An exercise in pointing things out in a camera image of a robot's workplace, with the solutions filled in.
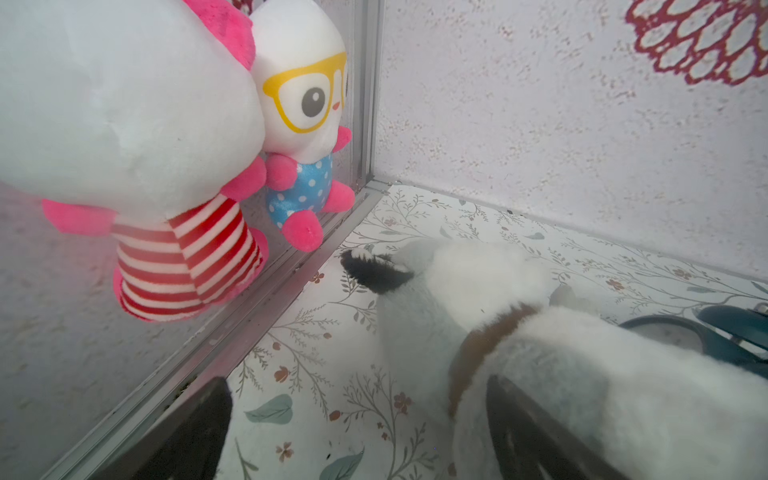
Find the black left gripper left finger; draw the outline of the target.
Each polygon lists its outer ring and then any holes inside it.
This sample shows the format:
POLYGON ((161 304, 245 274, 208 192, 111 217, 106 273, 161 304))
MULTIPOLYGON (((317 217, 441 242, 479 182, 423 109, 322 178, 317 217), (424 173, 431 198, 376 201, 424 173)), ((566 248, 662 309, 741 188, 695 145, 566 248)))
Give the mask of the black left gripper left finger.
POLYGON ((97 471, 101 480, 212 480, 226 440, 233 400, 216 377, 97 471))

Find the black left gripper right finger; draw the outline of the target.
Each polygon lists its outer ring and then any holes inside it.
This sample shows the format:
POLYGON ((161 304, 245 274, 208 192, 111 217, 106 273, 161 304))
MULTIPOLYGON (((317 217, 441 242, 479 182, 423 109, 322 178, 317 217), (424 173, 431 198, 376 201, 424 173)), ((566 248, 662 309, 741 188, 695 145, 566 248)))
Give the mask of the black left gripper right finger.
POLYGON ((486 410, 504 479, 625 477, 505 377, 493 375, 488 379, 486 410))

